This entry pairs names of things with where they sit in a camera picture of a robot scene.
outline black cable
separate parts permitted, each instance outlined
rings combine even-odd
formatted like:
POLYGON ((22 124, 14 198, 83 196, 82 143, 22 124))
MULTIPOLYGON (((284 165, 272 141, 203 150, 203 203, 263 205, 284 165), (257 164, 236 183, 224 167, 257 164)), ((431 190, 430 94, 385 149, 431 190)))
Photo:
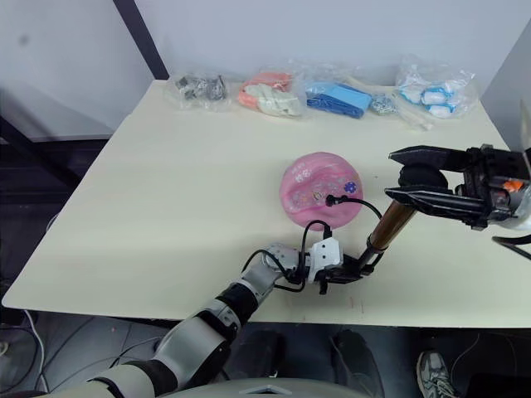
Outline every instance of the black cable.
POLYGON ((37 375, 37 379, 36 379, 36 381, 35 381, 35 385, 34 385, 34 387, 33 387, 34 390, 37 389, 37 385, 38 385, 38 383, 39 383, 39 378, 40 378, 41 376, 44 376, 44 371, 46 370, 46 368, 47 368, 48 366, 50 366, 51 362, 52 362, 54 359, 56 359, 57 354, 59 354, 59 352, 65 347, 65 345, 68 344, 68 342, 69 342, 69 341, 70 341, 70 340, 71 340, 71 339, 72 339, 72 338, 73 338, 73 337, 74 337, 74 336, 75 336, 75 335, 76 335, 76 334, 77 334, 82 328, 84 328, 85 325, 86 325, 87 323, 89 323, 90 321, 92 321, 94 318, 95 318, 95 317, 90 317, 90 318, 88 318, 87 320, 85 320, 80 326, 78 326, 78 327, 76 328, 76 330, 74 330, 74 332, 72 332, 72 333, 71 333, 71 334, 65 339, 65 341, 59 346, 59 348, 56 349, 56 351, 53 353, 53 355, 51 356, 51 358, 48 359, 48 360, 46 361, 46 363, 44 364, 44 366, 42 367, 42 372, 39 373, 39 374, 37 375))
POLYGON ((290 274, 288 274, 288 271, 286 271, 286 269, 282 266, 282 264, 278 261, 278 259, 273 255, 271 254, 269 251, 267 250, 263 250, 263 249, 258 249, 257 251, 255 251, 246 261, 245 265, 243 266, 243 269, 241 270, 241 272, 245 271, 247 269, 247 267, 249 266, 249 264, 251 263, 252 259, 255 258, 256 255, 262 253, 263 255, 266 255, 268 256, 270 259, 272 259, 274 262, 275 262, 275 265, 277 267, 279 267, 280 269, 280 272, 282 273, 282 275, 288 279, 290 278, 290 274))
POLYGON ((126 354, 128 353, 129 351, 131 351, 133 348, 136 348, 138 346, 141 346, 143 344, 145 344, 146 342, 152 342, 152 341, 155 341, 155 340, 162 340, 163 338, 162 337, 151 337, 151 338, 148 338, 147 340, 143 340, 142 342, 137 342, 136 344, 133 344, 131 347, 129 348, 126 348, 125 350, 123 350, 116 358, 115 360, 110 364, 109 366, 109 369, 111 367, 114 367, 118 364, 119 360, 126 354))
POLYGON ((225 380, 229 381, 229 380, 231 379, 231 378, 229 377, 229 375, 227 375, 227 372, 225 371, 225 369, 222 368, 222 369, 220 370, 219 373, 223 376, 223 378, 224 378, 225 380))
MULTIPOLYGON (((360 205, 364 205, 371 209, 374 214, 378 217, 378 219, 382 219, 382 213, 372 204, 368 201, 364 201, 363 199, 357 199, 355 197, 347 197, 346 195, 343 195, 342 197, 335 197, 334 195, 328 195, 326 197, 326 206, 333 206, 338 205, 340 203, 359 203, 360 205)), ((383 257, 383 253, 380 253, 376 256, 376 259, 371 264, 365 265, 368 268, 376 267, 376 264, 380 261, 380 259, 383 257)))
POLYGON ((518 253, 526 259, 531 260, 530 253, 520 249, 519 247, 516 247, 516 245, 527 245, 531 243, 531 235, 521 236, 519 238, 502 238, 501 236, 493 236, 492 240, 497 244, 512 250, 514 253, 518 253))
POLYGON ((364 201, 363 199, 356 199, 355 197, 347 197, 343 195, 342 197, 334 197, 332 195, 329 195, 327 198, 327 205, 328 203, 331 204, 340 204, 340 203, 359 203, 360 205, 364 205, 371 209, 374 214, 378 216, 378 218, 382 218, 382 213, 372 204, 368 201, 364 201))
POLYGON ((300 293, 304 290, 306 287, 306 275, 305 275, 305 266, 306 266, 306 236, 308 235, 309 228, 314 224, 320 224, 324 228, 324 238, 329 238, 332 236, 332 229, 330 226, 322 221, 322 220, 313 220, 308 223, 306 228, 304 229, 304 233, 302 235, 302 243, 300 245, 300 252, 299 252, 299 263, 297 264, 297 271, 296 276, 298 276, 301 279, 300 287, 299 288, 290 288, 289 286, 283 286, 281 284, 275 284, 274 286, 277 289, 286 290, 288 292, 292 293, 300 293))

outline clear plastic bag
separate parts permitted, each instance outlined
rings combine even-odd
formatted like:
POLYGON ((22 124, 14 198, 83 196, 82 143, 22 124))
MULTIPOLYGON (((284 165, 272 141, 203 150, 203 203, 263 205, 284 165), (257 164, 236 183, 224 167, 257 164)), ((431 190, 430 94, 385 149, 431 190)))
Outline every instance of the clear plastic bag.
POLYGON ((225 111, 231 105, 227 78, 216 72, 194 71, 170 76, 164 94, 179 110, 225 111))
POLYGON ((470 112, 478 103, 474 74, 443 63, 403 58, 397 73, 397 90, 411 104, 439 119, 453 119, 470 112))
POLYGON ((285 118, 300 118, 305 109, 297 74, 276 68, 264 69, 241 85, 238 102, 264 114, 285 118))
POLYGON ((309 108, 360 119, 371 103, 371 95, 348 84, 348 67, 332 63, 291 61, 304 81, 309 108))
POLYGON ((347 78, 347 83, 373 97, 370 109, 374 113, 396 114, 416 130, 427 131, 433 128, 434 119, 422 108, 410 104, 398 95, 394 86, 370 85, 352 76, 347 78))

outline cable connector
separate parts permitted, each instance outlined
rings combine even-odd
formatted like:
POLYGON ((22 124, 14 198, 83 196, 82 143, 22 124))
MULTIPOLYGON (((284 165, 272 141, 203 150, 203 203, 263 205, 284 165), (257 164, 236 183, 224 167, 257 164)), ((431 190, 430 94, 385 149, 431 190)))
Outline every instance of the cable connector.
POLYGON ((330 226, 327 224, 323 230, 323 240, 331 238, 331 237, 332 237, 332 228, 330 228, 330 226))

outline white table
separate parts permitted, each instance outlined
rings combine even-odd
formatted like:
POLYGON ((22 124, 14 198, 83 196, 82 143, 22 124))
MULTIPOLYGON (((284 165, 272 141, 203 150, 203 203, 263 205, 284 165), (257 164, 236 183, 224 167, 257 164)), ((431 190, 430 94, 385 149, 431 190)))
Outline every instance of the white table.
MULTIPOLYGON (((384 211, 397 185, 397 149, 466 149, 504 142, 479 106, 430 132, 367 113, 361 120, 311 111, 304 121, 234 106, 174 111, 155 81, 120 125, 3 304, 131 318, 187 317, 221 292, 247 256, 273 241, 300 245, 302 228, 278 198, 299 156, 337 153, 358 170, 364 196, 384 211)), ((459 178, 451 177, 454 187, 459 178)), ((335 237, 358 255, 376 225, 369 210, 335 237)), ((274 291, 254 321, 425 327, 531 327, 531 263, 491 242, 515 235, 417 214, 375 273, 302 294, 274 291)), ((314 233, 309 244, 319 238, 314 233)))

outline black pole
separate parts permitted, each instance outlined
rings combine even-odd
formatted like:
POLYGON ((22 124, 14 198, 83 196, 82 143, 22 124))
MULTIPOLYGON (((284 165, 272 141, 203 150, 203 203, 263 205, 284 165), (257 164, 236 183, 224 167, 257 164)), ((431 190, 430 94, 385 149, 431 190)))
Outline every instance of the black pole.
POLYGON ((154 78, 167 80, 169 74, 166 66, 134 0, 113 0, 113 2, 154 78))

